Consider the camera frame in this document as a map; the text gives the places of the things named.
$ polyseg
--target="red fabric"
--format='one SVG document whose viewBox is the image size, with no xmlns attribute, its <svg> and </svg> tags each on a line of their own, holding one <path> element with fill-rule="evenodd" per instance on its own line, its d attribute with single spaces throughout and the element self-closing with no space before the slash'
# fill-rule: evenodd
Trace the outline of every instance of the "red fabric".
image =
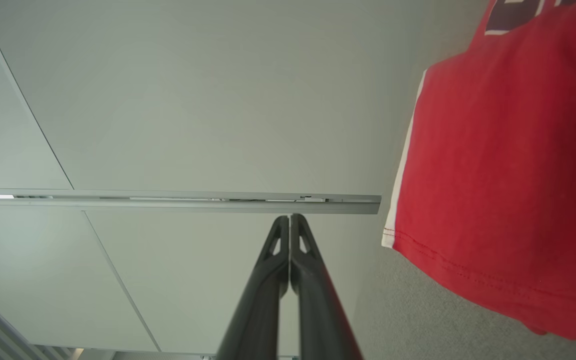
<svg viewBox="0 0 576 360">
<path fill-rule="evenodd" d="M 576 4 L 432 66 L 393 248 L 458 295 L 576 340 Z"/>
</svg>

